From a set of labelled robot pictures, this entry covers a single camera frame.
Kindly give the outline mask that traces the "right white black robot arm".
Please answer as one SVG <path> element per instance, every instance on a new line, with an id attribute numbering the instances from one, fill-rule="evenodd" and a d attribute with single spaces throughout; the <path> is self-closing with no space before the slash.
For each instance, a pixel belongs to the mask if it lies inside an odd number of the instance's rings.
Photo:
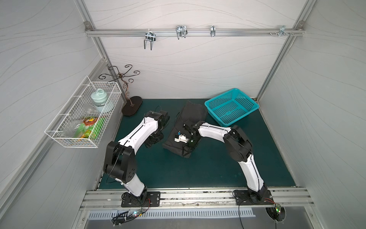
<path id="1" fill-rule="evenodd" d="M 219 127 L 205 121 L 196 124 L 187 121 L 183 124 L 183 129 L 188 134 L 178 132 L 174 136 L 175 142 L 184 143 L 183 150 L 193 151 L 203 137 L 223 142 L 229 156 L 238 162 L 242 169 L 246 178 L 249 196 L 257 201 L 261 201 L 265 197 L 267 186 L 257 169 L 252 152 L 253 145 L 239 126 Z"/>

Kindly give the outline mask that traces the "teal plastic basket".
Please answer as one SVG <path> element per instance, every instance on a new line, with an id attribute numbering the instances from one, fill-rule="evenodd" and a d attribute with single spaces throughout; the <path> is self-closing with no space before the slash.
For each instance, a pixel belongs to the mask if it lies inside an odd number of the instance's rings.
<path id="1" fill-rule="evenodd" d="M 205 106 L 222 127 L 228 127 L 259 109 L 256 101 L 237 88 L 205 101 Z"/>

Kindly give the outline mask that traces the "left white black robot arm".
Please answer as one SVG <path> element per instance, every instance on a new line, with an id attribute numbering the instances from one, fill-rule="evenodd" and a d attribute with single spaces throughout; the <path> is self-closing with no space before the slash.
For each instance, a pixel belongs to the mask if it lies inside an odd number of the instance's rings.
<path id="1" fill-rule="evenodd" d="M 142 145 L 149 148 L 164 138 L 162 130 L 169 119 L 166 111 L 149 111 L 127 136 L 118 142 L 111 141 L 106 148 L 104 173 L 121 183 L 142 204 L 147 200 L 147 187 L 136 174 L 136 153 Z"/>

